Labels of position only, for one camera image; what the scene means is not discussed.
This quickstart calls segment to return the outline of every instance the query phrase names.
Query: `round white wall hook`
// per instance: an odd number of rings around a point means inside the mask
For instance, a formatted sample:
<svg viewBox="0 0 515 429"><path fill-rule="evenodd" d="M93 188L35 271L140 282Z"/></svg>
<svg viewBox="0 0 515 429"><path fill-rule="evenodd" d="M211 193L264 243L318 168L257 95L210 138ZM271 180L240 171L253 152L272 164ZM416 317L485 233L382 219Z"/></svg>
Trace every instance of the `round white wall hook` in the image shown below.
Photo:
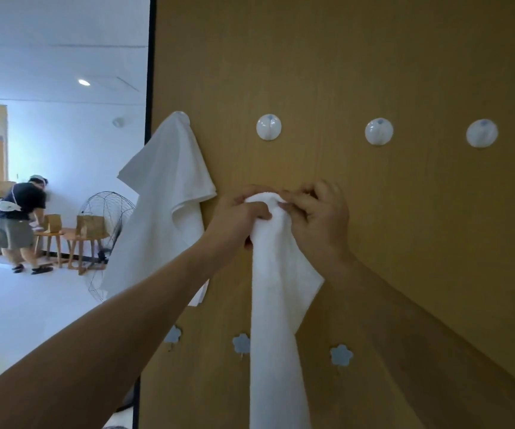
<svg viewBox="0 0 515 429"><path fill-rule="evenodd" d="M472 147L483 149L497 139L497 125L489 119L480 119L468 126L466 140Z"/></svg>
<svg viewBox="0 0 515 429"><path fill-rule="evenodd" d="M365 137L373 146L382 146L388 143L393 133L392 123L382 117L371 120L365 128Z"/></svg>
<svg viewBox="0 0 515 429"><path fill-rule="evenodd" d="M261 139L275 140L281 134L281 121L275 114L263 115L257 121L256 130Z"/></svg>

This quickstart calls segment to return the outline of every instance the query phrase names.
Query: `right hand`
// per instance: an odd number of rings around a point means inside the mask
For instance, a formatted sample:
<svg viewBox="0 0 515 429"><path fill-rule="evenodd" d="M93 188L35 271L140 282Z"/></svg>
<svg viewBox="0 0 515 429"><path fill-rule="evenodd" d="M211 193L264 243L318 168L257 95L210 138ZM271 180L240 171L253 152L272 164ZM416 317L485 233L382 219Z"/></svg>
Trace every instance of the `right hand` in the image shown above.
<svg viewBox="0 0 515 429"><path fill-rule="evenodd" d="M317 181L281 191L279 206L291 216L291 232L311 265L327 278L354 259L348 245L349 208L337 184Z"/></svg>

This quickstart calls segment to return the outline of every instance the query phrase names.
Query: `wooden stool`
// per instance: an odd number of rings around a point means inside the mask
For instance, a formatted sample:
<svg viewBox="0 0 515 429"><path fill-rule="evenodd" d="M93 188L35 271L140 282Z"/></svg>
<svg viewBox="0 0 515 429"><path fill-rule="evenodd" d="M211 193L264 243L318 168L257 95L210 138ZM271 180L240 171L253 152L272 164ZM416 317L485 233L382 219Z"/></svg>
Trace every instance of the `wooden stool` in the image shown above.
<svg viewBox="0 0 515 429"><path fill-rule="evenodd" d="M82 274L84 274L85 272L87 272L90 269L104 269L105 268L104 264L96 265L94 263L94 243L96 241L97 248L100 249L100 241L104 238L107 238L108 235L104 235L103 237L100 237L100 238L87 238L87 237L83 237L81 235L75 234L75 229L63 229L62 231L63 231L63 237L67 240L67 244L69 246L69 264L68 264L69 269L77 269L78 274L81 276ZM90 242L91 262L88 266L84 266L84 263L83 263L83 251L84 251L83 245L84 245L85 241ZM77 243L78 243L78 247L79 247L79 253L78 253L79 258L78 258L77 267L74 267L73 261L74 261L75 250L77 249Z"/></svg>
<svg viewBox="0 0 515 429"><path fill-rule="evenodd" d="M43 238L47 237L47 250L45 258L50 262L51 258L49 256L49 253L51 251L51 241L53 236L55 237L55 240L57 242L57 264L59 265L59 268L62 268L63 261L61 258L61 235L63 235L63 231L58 231L56 233L49 233L47 231L34 231L33 232L35 236L37 236L37 240L35 242L35 255L39 257L39 244L43 242Z"/></svg>

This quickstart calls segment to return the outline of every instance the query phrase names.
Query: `left hand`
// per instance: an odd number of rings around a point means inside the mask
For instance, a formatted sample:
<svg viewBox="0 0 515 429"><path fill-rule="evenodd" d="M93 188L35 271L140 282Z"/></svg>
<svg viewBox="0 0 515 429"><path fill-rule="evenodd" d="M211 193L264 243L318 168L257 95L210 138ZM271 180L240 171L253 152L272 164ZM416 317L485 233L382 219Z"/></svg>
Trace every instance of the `left hand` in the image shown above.
<svg viewBox="0 0 515 429"><path fill-rule="evenodd" d="M250 185L241 191L224 195L218 201L211 222L198 244L209 250L221 268L235 256L246 243L255 220L270 220L271 212L263 202L244 203L245 199L259 193L275 193L269 186Z"/></svg>

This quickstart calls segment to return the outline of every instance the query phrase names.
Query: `wooden cabinet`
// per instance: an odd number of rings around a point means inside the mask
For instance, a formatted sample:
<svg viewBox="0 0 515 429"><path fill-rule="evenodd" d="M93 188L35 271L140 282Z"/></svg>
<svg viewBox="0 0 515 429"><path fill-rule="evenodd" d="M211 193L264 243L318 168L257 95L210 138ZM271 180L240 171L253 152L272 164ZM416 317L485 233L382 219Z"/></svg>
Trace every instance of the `wooden cabinet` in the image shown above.
<svg viewBox="0 0 515 429"><path fill-rule="evenodd" d="M153 128L191 119L218 192L337 181L354 252L515 376L515 0L158 0ZM255 126L273 113L281 136ZM394 125L368 144L366 124ZM491 147L466 130L497 123ZM209 220L215 201L203 206ZM251 255L178 321L142 377L140 428L248 426ZM315 428L418 428L325 283L297 333ZM354 362L337 370L329 349Z"/></svg>

